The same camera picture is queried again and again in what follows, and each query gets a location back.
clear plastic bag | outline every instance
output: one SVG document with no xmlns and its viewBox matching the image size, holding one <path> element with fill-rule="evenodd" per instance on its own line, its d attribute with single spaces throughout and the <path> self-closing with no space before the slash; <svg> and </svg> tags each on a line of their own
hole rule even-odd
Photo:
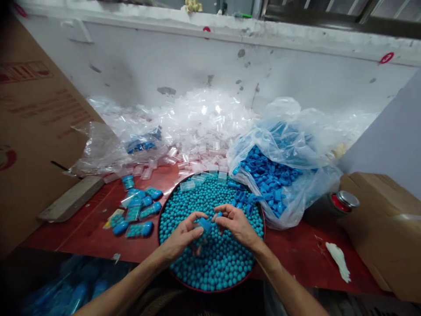
<svg viewBox="0 0 421 316">
<path fill-rule="evenodd" d="M 230 147 L 228 165 L 230 176 L 248 185 L 255 195 L 261 192 L 250 173 L 243 168 L 237 175 L 232 173 L 255 145 L 273 162 L 303 172 L 290 186 L 282 187 L 286 208 L 280 218 L 266 201 L 261 202 L 268 226 L 283 230 L 298 225 L 304 210 L 322 194 L 338 189 L 342 172 L 327 154 L 342 139 L 326 136 L 330 125 L 323 113 L 315 109 L 300 111 L 300 105 L 291 98 L 276 99 L 268 105 L 264 118 Z"/>
<path fill-rule="evenodd" d="M 83 157 L 71 168 L 78 176 L 118 173 L 131 161 L 124 144 L 106 124 L 91 122 Z"/>
</svg>

white wall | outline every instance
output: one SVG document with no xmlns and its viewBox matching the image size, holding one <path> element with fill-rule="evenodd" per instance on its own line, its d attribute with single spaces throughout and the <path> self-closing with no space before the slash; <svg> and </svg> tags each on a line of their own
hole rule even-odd
<svg viewBox="0 0 421 316">
<path fill-rule="evenodd" d="M 22 3 L 30 16 L 21 21 L 38 43 L 82 94 L 126 105 L 159 105 L 212 87 L 257 111 L 289 96 L 326 113 L 378 112 L 421 62 L 421 42 L 408 39 L 96 1 L 41 2 Z M 92 43 L 67 38 L 61 23 L 71 18 L 84 21 Z M 395 57 L 379 64 L 390 51 Z"/>
<path fill-rule="evenodd" d="M 421 199 L 421 70 L 340 161 L 343 172 L 390 176 Z"/>
</svg>

cardboard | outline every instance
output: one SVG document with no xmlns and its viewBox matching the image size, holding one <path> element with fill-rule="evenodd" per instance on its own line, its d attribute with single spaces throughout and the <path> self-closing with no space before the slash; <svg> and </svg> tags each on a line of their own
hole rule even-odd
<svg viewBox="0 0 421 316">
<path fill-rule="evenodd" d="M 338 223 L 380 288 L 421 303 L 421 201 L 385 175 L 344 175 L 340 189 L 361 206 Z"/>
<path fill-rule="evenodd" d="M 71 128 L 103 122 L 12 17 L 0 55 L 0 256 L 42 223 L 37 215 L 79 180 L 63 174 L 82 156 L 86 137 Z"/>
</svg>

table surface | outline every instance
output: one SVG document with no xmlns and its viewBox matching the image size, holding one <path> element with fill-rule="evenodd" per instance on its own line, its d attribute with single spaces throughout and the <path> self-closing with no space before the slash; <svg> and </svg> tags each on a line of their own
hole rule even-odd
<svg viewBox="0 0 421 316">
<path fill-rule="evenodd" d="M 136 188 L 153 186 L 169 192 L 178 179 L 177 165 L 164 165 L 154 170 L 152 178 L 135 178 Z M 120 260 L 142 262 L 158 247 L 158 216 L 152 236 L 145 239 L 115 237 L 111 229 L 103 229 L 108 217 L 119 208 L 125 197 L 121 181 L 106 184 L 71 219 L 64 223 L 45 223 L 29 236 L 22 246 L 50 251 L 74 253 L 111 259 L 119 253 Z M 166 194 L 161 199 L 163 205 Z M 339 268 L 328 252 L 325 242 L 336 244 L 345 255 L 351 282 L 340 276 Z M 336 224 L 316 229 L 306 222 L 279 231 L 266 228 L 265 243 L 281 264 L 304 286 L 353 293 L 384 294 L 353 248 L 347 234 Z M 258 265 L 252 278 L 265 279 Z"/>
</svg>

round tray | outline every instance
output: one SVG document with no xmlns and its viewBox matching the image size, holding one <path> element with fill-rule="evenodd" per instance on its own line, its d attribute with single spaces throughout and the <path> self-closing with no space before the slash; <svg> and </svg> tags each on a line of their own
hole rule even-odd
<svg viewBox="0 0 421 316">
<path fill-rule="evenodd" d="M 185 179 L 183 179 L 182 181 L 180 181 L 173 189 L 172 189 L 172 191 L 171 191 L 171 193 L 170 193 L 170 195 L 168 196 L 168 198 L 167 198 L 167 200 L 165 201 L 165 203 L 164 203 L 164 205 L 162 206 L 162 208 L 161 208 L 161 211 L 159 212 L 159 220 L 158 220 L 158 234 L 157 234 L 157 238 L 158 238 L 158 244 L 159 245 L 161 245 L 161 243 L 160 243 L 160 239 L 159 239 L 159 235 L 160 235 L 160 231 L 159 231 L 159 228 L 160 228 L 160 226 L 161 226 L 161 214 L 163 214 L 164 212 L 165 212 L 165 207 L 166 207 L 166 204 L 167 204 L 167 201 L 169 200 L 169 199 L 171 199 L 171 197 L 172 197 L 172 195 L 173 195 L 173 193 L 174 193 L 174 190 L 175 189 L 177 189 L 177 187 L 180 185 L 180 183 L 182 183 L 182 182 L 184 182 L 184 181 L 186 181 L 187 179 L 189 179 L 189 178 L 191 178 L 192 176 L 194 176 L 194 174 L 192 174 L 192 175 L 190 175 L 190 176 L 188 176 L 188 177 L 186 177 Z M 262 206 L 260 205 L 260 203 L 259 203 L 259 205 L 258 205 L 258 208 L 259 208 L 259 215 L 260 215 L 260 217 L 262 218 L 262 220 L 263 220 L 263 241 L 264 241 L 264 239 L 266 238 L 266 223 L 265 223 L 265 218 L 264 218 L 264 212 L 263 212 L 263 209 L 262 209 Z M 234 284 L 233 286 L 231 286 L 231 287 L 227 287 L 227 288 L 225 288 L 225 289 L 223 289 L 223 290 L 216 290 L 216 291 L 204 291 L 204 290 L 201 290 L 201 289 L 198 289 L 198 288 L 195 288 L 195 287 L 191 287 L 191 286 L 189 286 L 189 285 L 187 285 L 186 283 L 184 283 L 182 280 L 180 280 L 176 275 L 175 275 L 175 273 L 173 273 L 171 270 L 170 270 L 170 273 L 173 275 L 173 277 L 178 281 L 178 282 L 180 282 L 182 285 L 184 285 L 185 287 L 188 287 L 189 289 L 191 289 L 191 290 L 194 290 L 194 291 L 198 291 L 198 292 L 202 292 L 202 293 L 208 293 L 208 294 L 212 294 L 212 293 L 220 293 L 220 292 L 225 292 L 225 291 L 228 291 L 228 290 L 231 290 L 232 288 L 234 288 L 234 287 L 236 287 L 236 286 L 238 286 L 238 285 L 240 285 L 241 283 L 243 283 L 245 280 L 247 280 L 248 278 L 249 278 L 249 276 L 250 276 L 250 274 L 253 272 L 253 269 L 254 269 L 254 267 L 255 267 L 255 265 L 257 264 L 257 261 L 255 260 L 254 261 L 254 264 L 253 264 L 253 267 L 252 267 L 252 269 L 251 269 L 251 271 L 245 276 L 245 278 L 244 279 L 242 279 L 241 281 L 239 281 L 238 283 L 236 283 L 236 284 Z"/>
</svg>

